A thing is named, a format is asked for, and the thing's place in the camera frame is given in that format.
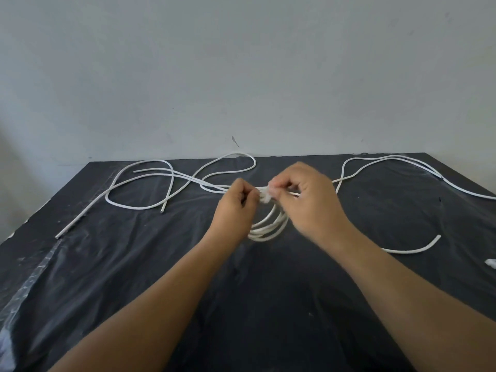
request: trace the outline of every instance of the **hand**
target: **hand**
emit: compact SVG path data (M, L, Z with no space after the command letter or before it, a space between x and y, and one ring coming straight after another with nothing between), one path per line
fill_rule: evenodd
M294 197L286 188L301 192ZM268 193L279 201L296 229L321 248L334 244L353 229L339 203L332 181L315 168L298 162L269 181Z
M236 179L220 199L208 232L238 245L250 232L259 201L257 188Z

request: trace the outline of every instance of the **forearm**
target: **forearm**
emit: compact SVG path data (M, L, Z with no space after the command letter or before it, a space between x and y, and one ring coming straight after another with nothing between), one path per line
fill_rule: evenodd
M52 371L160 371L236 244L207 232L162 278L70 350Z
M493 367L496 323L416 275L352 225L322 248L350 274L416 369Z

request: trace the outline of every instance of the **plastic covering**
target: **plastic covering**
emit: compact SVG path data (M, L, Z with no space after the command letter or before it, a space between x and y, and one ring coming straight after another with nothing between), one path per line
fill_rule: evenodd
M456 184L487 193L426 154L411 156L430 159ZM283 168L302 160L334 179L348 157L258 158L257 167L243 177L266 185ZM171 163L191 174L205 160ZM0 371L49 369L161 277L207 230L220 197L192 183L169 202L164 214L158 208L121 209L102 200L56 243L55 231L126 164L89 164L53 198L48 210L43 208L35 215L37 220L33 217L0 247L0 257L5 258L6 248L27 248L22 237L34 232L32 228L47 224L52 233L42 240L39 235L44 231L37 231L44 252L34 271L26 272L26 266L16 270L15 262L3 260L3 286L30 277L17 285L15 290L21 286L20 290L1 314ZM204 174L248 164L247 158L225 159ZM361 165L351 162L347 173ZM233 180L232 175L212 178L215 183ZM164 177L135 181L116 189L111 198L135 206L152 204L165 196L168 182ZM339 197L350 220L384 248L416 249L441 234L430 250L395 257L496 320L496 271L484 263L496 258L496 215L490 201L473 199L419 168L394 161L366 168L345 181ZM259 216L269 209L261 206ZM34 249L23 253L27 260L40 255ZM233 253L204 295L167 370L346 368L412 369L349 276L290 223L275 240L246 240Z

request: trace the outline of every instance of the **left hand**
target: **left hand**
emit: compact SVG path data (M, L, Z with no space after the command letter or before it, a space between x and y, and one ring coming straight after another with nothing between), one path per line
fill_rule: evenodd
M236 179L215 210L209 233L238 245L251 229L260 192L243 179Z

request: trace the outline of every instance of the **white cord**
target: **white cord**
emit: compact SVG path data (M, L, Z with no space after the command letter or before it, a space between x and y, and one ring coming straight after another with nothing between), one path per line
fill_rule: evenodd
M242 155L242 156L251 158L251 160L253 161L253 165L251 165L248 168L234 170L234 171L214 172L212 174L208 174L208 175L204 176L202 179L198 179L196 177L196 175L198 175L200 173L200 171L202 171L205 167L207 167L207 166L209 166L209 165L211 165L211 164L213 164L215 162L218 162L220 159L229 157L231 155ZM348 163L348 162L350 162L352 160L364 160L364 161L372 161L372 162L367 163L363 167L359 168L354 174L349 175L349 176L344 176L344 169L345 169L346 163ZM440 179L443 179L443 181L445 181L448 185L450 185L451 187L453 187L455 189L458 189L458 190L460 190L460 191L462 191L464 193L467 193L467 194L470 194L470 195L473 195L473 196L476 196L476 197L481 197L481 198L496 200L496 197L494 197L494 196L487 196L487 195L484 195L484 194L478 194L478 193L470 192L470 191L468 191L466 189L460 188L457 185L455 185L452 182L450 182L448 179L446 179L443 175L441 175L439 173L439 171L437 169L435 169L434 167L428 165L425 162L422 162L421 160L414 159L414 158L407 157L407 156L403 156L403 155L386 155L386 156L379 157L379 158L352 157L352 158L346 160L343 163L343 166L341 168L341 177L339 179L336 179L336 180L333 180L332 181L332 182L338 182L338 186L336 187L336 193L339 192L339 188L341 187L341 184L343 183L344 180L351 179L352 177L355 177L360 171L362 171L364 168L366 168L368 166L371 166L371 165L373 165L375 163L383 162L383 161L386 161L386 160L396 160L396 161L410 163L410 164L412 164L412 165L414 165L416 167L419 167L419 168L424 169L425 171L429 172L430 174L432 174L434 176L437 176ZM162 162L162 163L166 164L169 168L158 167L158 168L145 168L145 169L135 170L135 171L133 171L134 173L141 173L141 172L148 172L148 171L166 171L166 173L157 173L157 172L155 172L155 173L152 173L152 174L140 175L140 176L137 176L137 177L133 177L131 179L128 179L126 181L122 181L120 183L117 183L117 180L119 179L119 177L127 169L129 169L131 167L134 167L134 166L137 166L139 164L148 163L148 162ZM207 182L205 180L207 178L209 178L209 177L214 176L214 175L220 175L220 174L237 174L237 173L249 171L252 168L254 168L256 165L257 165L257 161L255 160L255 158L253 156L251 156L250 154L241 153L241 152L229 153L229 154L226 154L226 155L221 156L220 158L214 159L213 161L208 162L208 163L204 164L203 166L201 166L191 176L186 175L186 174L183 174L183 173L178 172L178 171L175 171L172 168L172 165L169 162L165 161L165 160L155 160L154 159L154 160L140 161L140 162L132 163L132 164L124 167L123 169L121 169L117 173L117 175L115 176L114 180L112 180L112 184L110 185L110 187L107 190L105 190L103 193L101 193L100 195L98 195L96 197L96 199L94 199L93 201L91 201L90 204L88 206L86 206L86 208L76 218L74 218L74 220L72 222L70 222L67 226L65 226L65 228L62 231L60 231L55 236L55 238L61 237L69 229L71 229L72 226L79 219L81 219L86 214L86 212L99 199L101 199L103 196L105 196L105 200L109 204L112 204L114 206L119 206L119 207L122 207L122 208L125 208L125 209L131 209L131 210L147 210L147 209L152 209L152 208L157 207L157 206L162 206L160 212L163 213L164 212L164 209L165 209L165 206L167 205L167 201L169 201L172 197L174 197L175 195L177 195L178 193L180 193L184 188L186 188L188 186L188 184L190 182L193 181L193 182L199 184L202 189L204 189L204 190L206 190L208 192L224 194L225 192L227 192L227 189L230 187L230 185L215 185L215 184L209 183L209 182ZM157 202L156 204L150 205L150 206L137 207L137 206L128 206L128 205L119 204L119 203L114 202L114 201L112 201L112 200L109 199L109 196L108 195L110 194L110 192L113 189L115 189L117 187L120 187L121 185L127 184L128 182L131 182L131 181L134 181L134 180L138 180L138 179L141 179L143 177L148 177L148 176L170 176L170 179L171 180L170 180L170 184L169 184L169 189L167 190L167 195L166 195L165 199L163 199L162 201ZM174 193L171 194L170 192L172 190L172 186L173 186L173 183L174 183L174 178L184 179L184 180L186 180L186 183L181 188L179 188L178 190L176 190ZM284 230L284 228L288 224L288 220L289 220L288 215L286 214L286 212L284 212L284 210L282 209L282 207L276 201L273 201L273 200L270 199L270 196L265 192L265 189L266 188L267 187L257 187L257 189L260 190L260 201L263 202L263 203L268 203L269 201L272 201L272 202L274 202L274 205L272 206L272 209L270 210L269 214L267 214L267 216L264 219L262 219L260 222L255 223L255 224L253 224L251 226L251 231L250 231L250 233L248 235L248 238L250 238L251 240L256 241L256 242L265 242L267 240L271 240L271 239L275 238L276 236L278 236ZM279 212L279 214L277 215L276 219L274 221L272 221L272 223L270 223L269 222L270 218L273 217L274 214L277 211ZM388 253L398 253L398 254L419 253L419 252L423 252L425 250L428 250L430 247L432 247L434 244L436 244L436 242L440 238L441 238L441 235L437 235L429 244L427 244L425 247L420 248L420 249L417 249L417 250L387 250L387 249L384 249L384 248L382 248L382 249L385 250Z

